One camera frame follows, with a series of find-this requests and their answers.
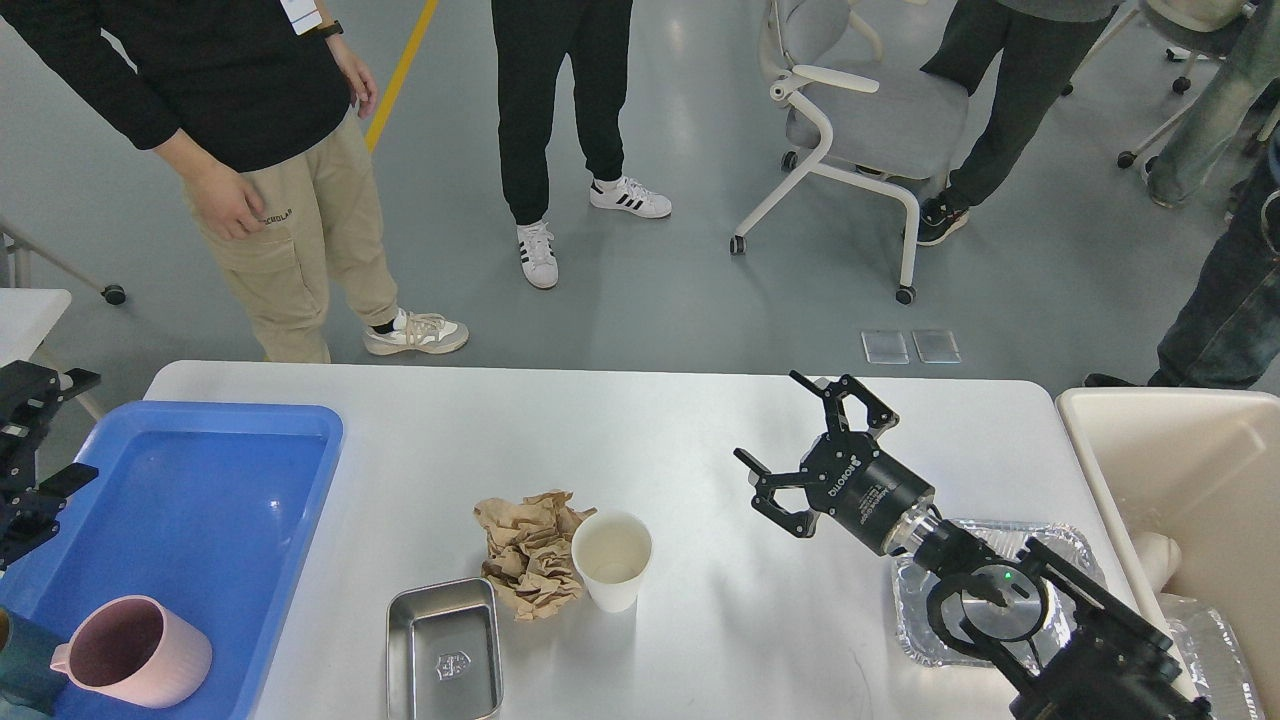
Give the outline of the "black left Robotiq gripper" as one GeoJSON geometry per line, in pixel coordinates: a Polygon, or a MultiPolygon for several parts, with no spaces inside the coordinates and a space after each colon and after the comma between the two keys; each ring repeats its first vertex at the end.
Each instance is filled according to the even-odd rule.
{"type": "Polygon", "coordinates": [[[61,373],[29,361],[1,369],[1,556],[17,561],[59,530],[58,514],[99,475],[73,462],[38,487],[36,450],[61,405],[101,382],[82,368],[61,373]]]}

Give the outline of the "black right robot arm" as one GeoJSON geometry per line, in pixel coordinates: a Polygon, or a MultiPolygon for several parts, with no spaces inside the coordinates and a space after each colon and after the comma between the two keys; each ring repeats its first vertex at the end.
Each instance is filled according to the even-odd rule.
{"type": "Polygon", "coordinates": [[[826,428],[795,471],[735,450],[759,514],[797,538],[831,518],[869,551],[928,571],[932,632],[1000,671],[1015,719],[1211,717],[1206,697],[1176,688],[1171,638],[1100,583],[1039,539],[1006,559],[946,519],[933,486],[879,446],[899,415],[859,379],[790,377],[820,400],[826,428]]]}

